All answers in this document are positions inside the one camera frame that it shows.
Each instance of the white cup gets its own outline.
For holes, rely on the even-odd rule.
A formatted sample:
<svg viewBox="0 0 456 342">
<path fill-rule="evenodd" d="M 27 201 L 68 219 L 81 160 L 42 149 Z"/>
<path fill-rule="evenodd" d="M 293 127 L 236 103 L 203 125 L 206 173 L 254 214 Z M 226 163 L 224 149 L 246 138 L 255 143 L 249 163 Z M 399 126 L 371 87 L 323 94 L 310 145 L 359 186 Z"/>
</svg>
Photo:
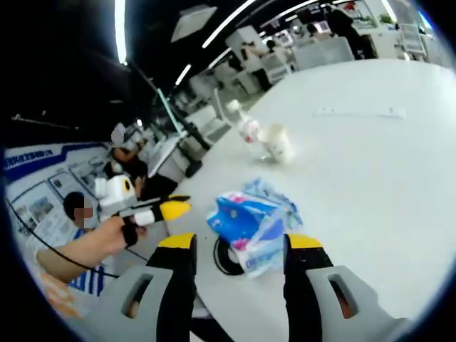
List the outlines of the white cup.
<svg viewBox="0 0 456 342">
<path fill-rule="evenodd" d="M 277 162 L 286 164 L 293 159 L 295 153 L 285 126 L 274 123 L 265 130 L 260 130 L 258 138 Z"/>
</svg>

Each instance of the office desk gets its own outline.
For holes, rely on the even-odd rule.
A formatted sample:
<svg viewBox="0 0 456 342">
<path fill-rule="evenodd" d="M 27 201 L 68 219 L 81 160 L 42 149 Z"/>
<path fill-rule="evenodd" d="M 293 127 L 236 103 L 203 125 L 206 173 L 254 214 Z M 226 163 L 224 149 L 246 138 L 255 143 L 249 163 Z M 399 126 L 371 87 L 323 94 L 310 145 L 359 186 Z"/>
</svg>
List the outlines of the office desk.
<svg viewBox="0 0 456 342">
<path fill-rule="evenodd" d="M 296 148 L 287 166 L 253 161 L 234 130 L 205 155 L 177 193 L 192 210 L 171 234 L 197 234 L 197 291 L 236 342 L 288 340 L 281 270 L 257 279 L 214 265 L 206 223 L 217 195 L 261 176 L 292 199 L 305 231 L 377 292 L 394 317 L 417 318 L 439 291 L 456 252 L 456 78 L 399 60 L 353 61 L 288 76 L 249 114 L 283 123 Z M 405 120 L 315 117 L 321 106 L 372 112 L 398 106 Z"/>
</svg>

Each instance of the black tape roll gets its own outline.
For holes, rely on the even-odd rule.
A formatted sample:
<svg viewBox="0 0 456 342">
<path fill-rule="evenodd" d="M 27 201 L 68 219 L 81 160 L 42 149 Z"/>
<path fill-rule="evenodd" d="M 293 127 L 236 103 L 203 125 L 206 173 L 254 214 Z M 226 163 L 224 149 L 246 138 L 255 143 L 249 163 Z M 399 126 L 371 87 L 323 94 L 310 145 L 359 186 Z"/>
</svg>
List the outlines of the black tape roll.
<svg viewBox="0 0 456 342">
<path fill-rule="evenodd" d="M 227 276 L 240 276 L 241 274 L 244 274 L 244 270 L 239 263 L 234 262 L 229 258 L 229 249 L 228 242 L 220 237 L 216 240 L 213 252 L 215 265 Z"/>
</svg>

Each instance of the ceiling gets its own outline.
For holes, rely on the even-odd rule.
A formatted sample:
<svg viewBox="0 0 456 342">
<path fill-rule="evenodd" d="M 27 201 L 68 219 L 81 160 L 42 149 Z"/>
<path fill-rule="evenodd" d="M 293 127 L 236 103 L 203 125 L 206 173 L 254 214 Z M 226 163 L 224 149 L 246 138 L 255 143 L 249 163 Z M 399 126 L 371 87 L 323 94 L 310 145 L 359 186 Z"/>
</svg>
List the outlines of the ceiling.
<svg viewBox="0 0 456 342">
<path fill-rule="evenodd" d="M 8 116 L 19 114 L 67 128 L 9 120 L 18 134 L 8 145 L 109 140 L 114 124 L 134 120 L 152 97 L 137 73 L 118 63 L 114 1 L 47 1 L 46 5 L 37 2 L 40 4 L 31 5 L 33 8 L 28 11 L 17 4 L 10 12 L 16 20 L 15 35 L 11 38 L 14 52 L 9 84 L 13 95 L 8 99 Z M 225 38 L 237 25 L 241 26 L 239 22 L 259 29 L 260 24 L 303 0 L 256 0 L 202 49 L 213 30 L 244 2 L 126 0 L 128 60 L 133 60 L 167 94 L 188 63 L 192 68 L 187 78 L 204 70 L 223 52 Z M 180 11 L 200 4 L 218 9 L 201 31 L 170 43 Z M 261 11 L 252 14 L 261 7 Z"/>
</svg>

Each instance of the white robot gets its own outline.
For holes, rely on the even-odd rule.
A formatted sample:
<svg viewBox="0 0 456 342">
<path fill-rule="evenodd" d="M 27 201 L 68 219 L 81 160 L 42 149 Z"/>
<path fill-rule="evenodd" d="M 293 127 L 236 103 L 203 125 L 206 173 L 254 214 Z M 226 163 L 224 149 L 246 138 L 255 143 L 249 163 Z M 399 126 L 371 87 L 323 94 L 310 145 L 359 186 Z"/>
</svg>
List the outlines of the white robot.
<svg viewBox="0 0 456 342">
<path fill-rule="evenodd" d="M 190 196 L 169 196 L 146 202 L 138 201 L 135 188 L 125 175 L 117 175 L 109 180 L 95 179 L 95 196 L 98 198 L 101 222 L 112 216 L 123 218 L 123 234 L 128 246 L 138 240 L 136 227 L 176 219 L 190 210 L 190 204 L 185 202 Z"/>
</svg>

